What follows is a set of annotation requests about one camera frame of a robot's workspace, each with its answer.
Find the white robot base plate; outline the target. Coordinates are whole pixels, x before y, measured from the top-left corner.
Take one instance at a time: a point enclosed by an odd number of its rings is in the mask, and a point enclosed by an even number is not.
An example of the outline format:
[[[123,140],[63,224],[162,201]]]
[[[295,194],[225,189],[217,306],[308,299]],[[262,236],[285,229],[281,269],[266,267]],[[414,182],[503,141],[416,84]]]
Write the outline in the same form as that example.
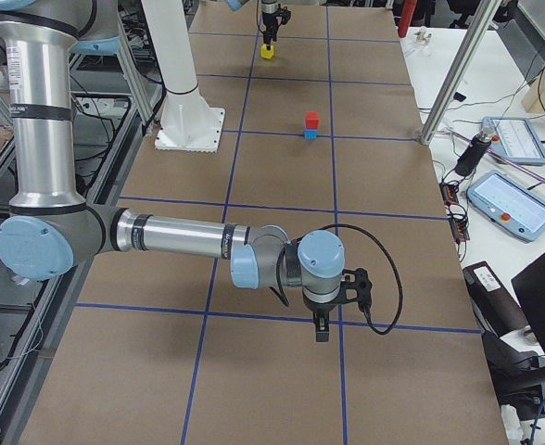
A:
[[[166,105],[155,140],[157,150],[216,152],[225,119],[224,108],[206,106],[191,110],[182,105]]]

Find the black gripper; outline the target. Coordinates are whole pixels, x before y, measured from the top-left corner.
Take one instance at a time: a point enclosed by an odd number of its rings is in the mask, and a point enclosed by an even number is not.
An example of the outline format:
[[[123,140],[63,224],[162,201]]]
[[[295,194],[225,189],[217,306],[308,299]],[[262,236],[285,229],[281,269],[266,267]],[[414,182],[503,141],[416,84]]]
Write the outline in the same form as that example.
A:
[[[263,25],[263,42],[266,46],[272,46],[276,41],[276,32],[279,28],[279,19],[277,12],[262,12],[261,22]]]
[[[328,342],[329,341],[329,314],[338,306],[341,301],[339,297],[335,297],[332,300],[326,302],[319,302],[311,299],[306,293],[303,293],[303,301],[305,306],[312,313],[312,320],[315,324],[315,341],[316,342]]]

